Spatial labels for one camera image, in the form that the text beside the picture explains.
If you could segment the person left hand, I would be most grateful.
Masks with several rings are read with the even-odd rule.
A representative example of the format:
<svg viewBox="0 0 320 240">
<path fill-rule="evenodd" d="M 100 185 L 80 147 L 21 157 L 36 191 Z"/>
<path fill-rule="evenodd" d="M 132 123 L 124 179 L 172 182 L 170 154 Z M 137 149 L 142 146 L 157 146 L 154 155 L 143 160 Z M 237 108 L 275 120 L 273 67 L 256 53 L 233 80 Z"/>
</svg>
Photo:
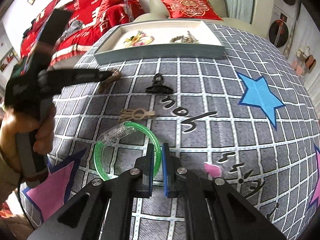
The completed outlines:
<svg viewBox="0 0 320 240">
<path fill-rule="evenodd" d="M 5 110 L 1 124 L 1 153 L 4 160 L 15 172 L 20 173 L 22 170 L 17 152 L 16 134 L 37 130 L 33 150 L 40 155 L 47 155 L 53 149 L 55 114 L 54 104 L 50 106 L 46 118 L 42 122 L 12 108 Z"/>
</svg>

